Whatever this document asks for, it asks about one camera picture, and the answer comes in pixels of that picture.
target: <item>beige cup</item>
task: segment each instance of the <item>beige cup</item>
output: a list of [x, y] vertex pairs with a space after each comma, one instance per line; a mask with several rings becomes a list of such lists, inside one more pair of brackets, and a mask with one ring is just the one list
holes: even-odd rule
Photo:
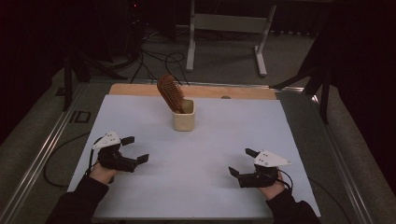
[[183, 100], [181, 102], [185, 114], [173, 112], [173, 128], [180, 132], [189, 132], [194, 129], [195, 105], [193, 100]]

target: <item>wooden strip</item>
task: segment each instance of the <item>wooden strip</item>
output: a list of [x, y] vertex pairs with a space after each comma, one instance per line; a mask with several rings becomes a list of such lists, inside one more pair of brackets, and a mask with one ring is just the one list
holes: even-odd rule
[[[276, 100], [274, 91], [264, 87], [181, 86], [186, 98], [221, 98]], [[114, 84], [109, 94], [161, 96], [156, 85]]]

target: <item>dark background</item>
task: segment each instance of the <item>dark background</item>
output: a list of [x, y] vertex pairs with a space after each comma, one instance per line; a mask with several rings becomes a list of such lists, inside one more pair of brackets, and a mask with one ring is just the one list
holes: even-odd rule
[[[125, 1], [0, 3], [0, 93], [4, 99], [0, 143], [63, 67], [65, 41], [95, 59], [111, 61], [112, 55], [123, 53], [119, 40], [134, 36], [127, 21], [141, 19], [169, 38], [176, 38], [176, 24], [189, 24], [189, 1], [136, 2], [141, 7], [132, 14], [125, 12]], [[210, 12], [212, 5], [213, 1], [197, 1], [196, 11]], [[265, 17], [268, 8], [268, 3], [262, 1], [244, 1], [241, 5], [240, 1], [230, 0], [221, 1], [216, 12]], [[279, 3], [272, 25], [276, 34], [318, 34], [301, 69], [331, 59], [332, 84], [338, 88], [393, 191], [395, 9], [392, 1], [385, 0], [357, 1], [352, 5], [285, 1]]]

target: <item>wooden brush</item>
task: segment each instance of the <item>wooden brush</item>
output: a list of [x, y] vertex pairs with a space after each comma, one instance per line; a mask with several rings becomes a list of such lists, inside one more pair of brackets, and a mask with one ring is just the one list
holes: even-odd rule
[[157, 89], [173, 112], [185, 114], [181, 106], [184, 93], [172, 75], [161, 76], [157, 82]]

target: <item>white tabletop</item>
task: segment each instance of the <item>white tabletop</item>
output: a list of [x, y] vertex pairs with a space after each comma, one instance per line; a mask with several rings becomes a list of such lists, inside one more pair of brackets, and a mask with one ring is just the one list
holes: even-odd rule
[[303, 163], [277, 100], [190, 98], [195, 103], [195, 128], [172, 129], [172, 112], [162, 97], [107, 95], [70, 183], [74, 190], [88, 167], [93, 142], [115, 131], [135, 142], [121, 147], [124, 157], [149, 154], [134, 173], [121, 173], [95, 212], [98, 218], [226, 219], [271, 217], [256, 189], [240, 189], [231, 166], [254, 172], [245, 153], [270, 150], [291, 160], [280, 167], [294, 183], [296, 201], [319, 210]]

